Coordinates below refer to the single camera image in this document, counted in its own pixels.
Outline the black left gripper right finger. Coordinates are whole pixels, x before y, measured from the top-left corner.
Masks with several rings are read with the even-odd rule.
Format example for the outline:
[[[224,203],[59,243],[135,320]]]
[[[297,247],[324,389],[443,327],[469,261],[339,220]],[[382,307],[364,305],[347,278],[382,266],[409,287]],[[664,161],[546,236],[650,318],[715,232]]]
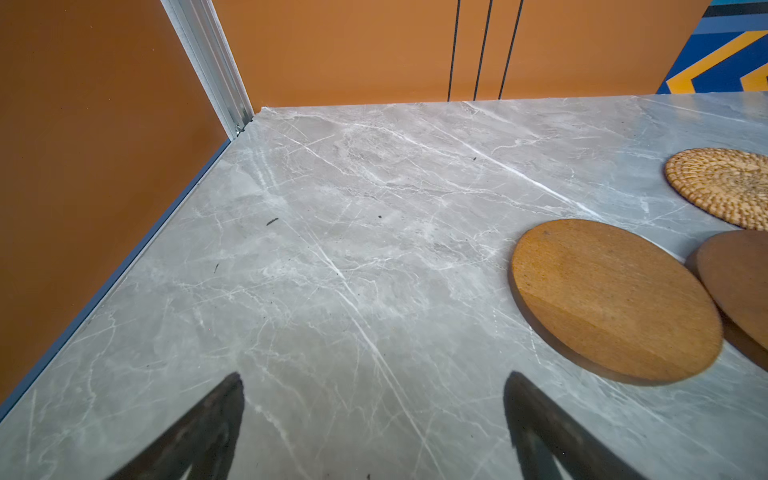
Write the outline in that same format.
[[[524,374],[513,371],[503,390],[505,418],[525,479],[641,479]]]

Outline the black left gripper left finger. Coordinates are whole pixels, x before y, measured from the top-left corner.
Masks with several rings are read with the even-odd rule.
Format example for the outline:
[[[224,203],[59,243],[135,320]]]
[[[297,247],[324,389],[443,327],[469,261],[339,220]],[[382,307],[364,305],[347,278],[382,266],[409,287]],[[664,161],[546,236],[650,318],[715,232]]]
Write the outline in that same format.
[[[245,406],[240,375],[227,375],[112,479],[226,479]]]

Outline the matte round wooden coaster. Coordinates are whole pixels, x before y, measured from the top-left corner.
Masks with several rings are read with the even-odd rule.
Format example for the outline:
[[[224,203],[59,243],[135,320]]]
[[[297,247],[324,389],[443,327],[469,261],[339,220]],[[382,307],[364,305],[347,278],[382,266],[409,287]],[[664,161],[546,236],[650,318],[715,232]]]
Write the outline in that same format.
[[[672,384],[706,371],[723,349],[720,314],[700,281],[612,225],[565,219],[531,228],[514,246],[508,279],[536,334],[610,380]]]

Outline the glossy round wooden coaster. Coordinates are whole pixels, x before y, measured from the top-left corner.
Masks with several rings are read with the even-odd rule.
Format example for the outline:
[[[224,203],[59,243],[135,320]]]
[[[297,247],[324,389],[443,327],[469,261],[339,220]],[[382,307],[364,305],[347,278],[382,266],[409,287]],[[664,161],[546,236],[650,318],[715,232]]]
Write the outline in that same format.
[[[686,259],[723,320],[725,339],[762,369],[767,368],[767,233],[717,234]]]

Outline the woven rattan round coaster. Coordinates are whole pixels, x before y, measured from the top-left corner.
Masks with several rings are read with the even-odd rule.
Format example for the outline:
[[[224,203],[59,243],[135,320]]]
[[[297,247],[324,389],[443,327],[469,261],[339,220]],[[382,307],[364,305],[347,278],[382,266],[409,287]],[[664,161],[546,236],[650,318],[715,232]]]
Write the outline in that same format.
[[[694,148],[664,166],[667,182],[708,214],[747,230],[767,229],[767,157],[725,148]]]

